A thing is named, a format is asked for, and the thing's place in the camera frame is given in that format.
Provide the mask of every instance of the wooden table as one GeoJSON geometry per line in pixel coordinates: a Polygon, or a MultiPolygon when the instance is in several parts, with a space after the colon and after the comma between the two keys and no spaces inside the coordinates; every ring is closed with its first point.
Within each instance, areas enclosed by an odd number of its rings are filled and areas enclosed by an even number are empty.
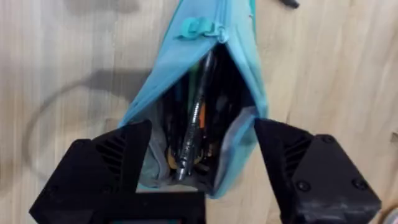
{"type": "MultiPolygon", "coordinates": [[[[301,3],[257,0],[271,118],[335,135],[383,214],[398,205],[398,1],[301,3]]],[[[123,115],[176,5],[0,1],[0,223],[33,223],[27,211],[70,143],[123,115]]],[[[264,169],[256,149],[233,189],[208,202],[208,222],[279,223],[264,169]]]]}

